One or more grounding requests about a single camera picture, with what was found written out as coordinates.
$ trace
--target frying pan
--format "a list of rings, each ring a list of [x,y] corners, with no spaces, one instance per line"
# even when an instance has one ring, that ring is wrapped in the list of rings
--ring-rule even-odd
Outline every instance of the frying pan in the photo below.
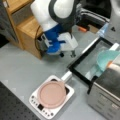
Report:
[[[48,109],[54,109],[64,103],[66,99],[65,83],[69,80],[63,76],[61,81],[53,79],[43,84],[38,90],[38,101]]]

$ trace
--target gray counter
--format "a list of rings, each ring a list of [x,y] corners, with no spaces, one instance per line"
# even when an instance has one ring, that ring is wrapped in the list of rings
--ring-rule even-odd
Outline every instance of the gray counter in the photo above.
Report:
[[[96,38],[96,35],[91,32],[80,33],[75,29],[73,31],[79,43],[76,49],[78,56]],[[70,52],[65,53],[64,58],[45,55],[39,60],[9,43],[0,50],[0,80],[41,120],[45,120],[29,104],[29,97],[50,75],[62,77],[67,65],[75,59],[71,58],[70,54]],[[68,84],[75,89],[75,94],[53,120],[105,120],[88,106],[87,86],[75,76]]]

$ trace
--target blue part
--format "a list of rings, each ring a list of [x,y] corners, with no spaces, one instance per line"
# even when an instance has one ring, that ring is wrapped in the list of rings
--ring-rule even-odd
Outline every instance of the blue part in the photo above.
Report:
[[[47,50],[47,53],[56,53],[60,50],[60,43],[58,41],[59,33],[63,32],[62,26],[58,24],[52,29],[45,31],[44,34],[47,39],[50,41],[50,47]]]

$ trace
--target black cable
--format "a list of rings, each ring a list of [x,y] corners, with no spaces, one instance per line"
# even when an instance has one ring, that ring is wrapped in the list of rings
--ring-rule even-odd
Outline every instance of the black cable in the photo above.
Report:
[[[92,13],[92,12],[89,12],[89,11],[82,11],[81,13],[88,13],[88,14],[95,15],[95,16],[101,18],[102,20],[104,20],[105,23],[109,23],[105,18],[103,18],[103,17],[101,17],[100,15],[97,15],[97,14],[95,14],[95,13]]]
[[[36,47],[36,49],[38,50],[38,51],[41,51],[39,48],[38,48],[38,46],[37,46],[37,34],[38,34],[38,31],[39,31],[39,29],[40,29],[40,26],[38,26],[38,28],[37,28],[37,30],[36,30],[36,34],[35,34],[35,47]]]

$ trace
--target white stove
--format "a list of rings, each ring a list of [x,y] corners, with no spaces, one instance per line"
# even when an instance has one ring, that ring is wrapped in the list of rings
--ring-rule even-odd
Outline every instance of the white stove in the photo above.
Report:
[[[45,84],[46,82],[52,81],[52,80],[61,81],[61,79],[52,75],[43,84]],[[41,84],[32,93],[32,95],[30,96],[29,102],[46,119],[52,119],[61,110],[61,108],[67,103],[67,101],[72,97],[72,95],[74,94],[74,89],[65,83],[66,99],[65,99],[64,103],[62,105],[60,105],[59,107],[55,108],[55,109],[47,109],[47,108],[45,108],[44,106],[41,105],[41,103],[38,101],[38,98],[37,98],[38,90],[41,88],[41,86],[43,84]]]

